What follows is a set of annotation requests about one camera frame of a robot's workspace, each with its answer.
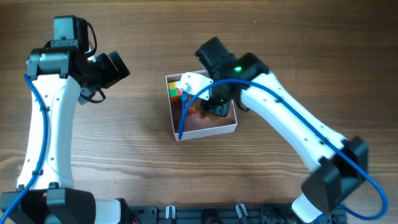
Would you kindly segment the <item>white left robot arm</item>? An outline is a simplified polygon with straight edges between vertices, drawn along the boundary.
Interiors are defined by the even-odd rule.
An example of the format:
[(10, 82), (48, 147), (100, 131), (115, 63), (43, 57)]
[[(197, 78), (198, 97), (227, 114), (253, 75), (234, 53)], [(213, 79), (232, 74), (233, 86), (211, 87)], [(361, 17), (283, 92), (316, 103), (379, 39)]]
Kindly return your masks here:
[(32, 92), (27, 154), (17, 189), (1, 194), (1, 221), (15, 223), (137, 223), (122, 198), (101, 200), (74, 187), (71, 165), (77, 105), (129, 75), (117, 52), (97, 54), (93, 26), (57, 16), (54, 36), (34, 49), (24, 80)]

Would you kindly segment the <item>brown plush toy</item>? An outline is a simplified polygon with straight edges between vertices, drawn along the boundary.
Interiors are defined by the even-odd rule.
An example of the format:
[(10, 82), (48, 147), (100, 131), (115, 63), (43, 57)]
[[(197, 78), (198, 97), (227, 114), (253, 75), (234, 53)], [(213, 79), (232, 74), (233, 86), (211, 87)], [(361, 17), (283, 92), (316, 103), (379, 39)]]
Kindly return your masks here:
[(221, 119), (224, 119), (224, 117), (222, 117), (222, 116), (217, 116), (217, 115), (214, 115), (214, 114), (209, 114), (209, 113), (207, 113), (206, 111), (200, 111), (200, 113), (199, 113), (199, 118), (200, 118), (200, 119), (204, 119), (204, 120), (209, 120), (209, 121), (212, 121), (212, 122), (214, 122), (214, 121), (219, 121), (219, 120), (221, 120)]

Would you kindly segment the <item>multicolour puzzle cube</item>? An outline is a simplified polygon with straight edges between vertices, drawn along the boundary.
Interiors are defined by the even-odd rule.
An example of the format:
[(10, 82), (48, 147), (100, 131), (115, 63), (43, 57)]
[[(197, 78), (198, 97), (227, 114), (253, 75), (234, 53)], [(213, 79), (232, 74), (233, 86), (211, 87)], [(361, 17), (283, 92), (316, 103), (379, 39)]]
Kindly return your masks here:
[(169, 97), (171, 103), (179, 102), (181, 100), (181, 96), (183, 95), (183, 93), (182, 90), (179, 88), (179, 86), (180, 86), (179, 81), (168, 83)]

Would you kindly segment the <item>red toy fire truck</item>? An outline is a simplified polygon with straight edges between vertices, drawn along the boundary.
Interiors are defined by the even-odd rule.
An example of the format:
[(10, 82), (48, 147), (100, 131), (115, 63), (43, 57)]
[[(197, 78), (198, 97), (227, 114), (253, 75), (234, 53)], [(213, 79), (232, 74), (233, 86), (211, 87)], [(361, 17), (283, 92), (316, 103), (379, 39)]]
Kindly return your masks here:
[[(193, 98), (193, 95), (189, 95), (189, 94), (183, 93), (183, 94), (180, 96), (180, 109), (181, 109), (181, 110), (184, 110), (184, 109), (187, 107), (188, 102), (189, 102), (192, 98)], [(200, 110), (201, 110), (201, 103), (202, 103), (202, 99), (200, 99), (200, 98), (196, 99), (196, 100), (192, 103), (192, 105), (189, 107), (188, 113), (191, 113), (191, 114), (198, 114), (198, 113), (200, 112)]]

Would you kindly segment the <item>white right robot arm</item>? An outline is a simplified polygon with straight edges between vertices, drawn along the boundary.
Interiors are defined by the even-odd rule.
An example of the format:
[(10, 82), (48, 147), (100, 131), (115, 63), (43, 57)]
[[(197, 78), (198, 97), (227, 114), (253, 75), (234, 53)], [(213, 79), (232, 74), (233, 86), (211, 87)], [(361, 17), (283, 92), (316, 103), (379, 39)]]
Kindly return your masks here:
[(364, 182), (365, 178), (339, 154), (367, 171), (366, 142), (358, 136), (347, 140), (319, 121), (282, 87), (257, 56), (246, 53), (237, 58), (217, 37), (205, 42), (195, 55), (219, 84), (211, 88), (204, 107), (235, 100), (240, 109), (253, 110), (296, 150), (311, 172), (292, 204), (302, 222), (316, 222), (321, 215), (331, 214)]

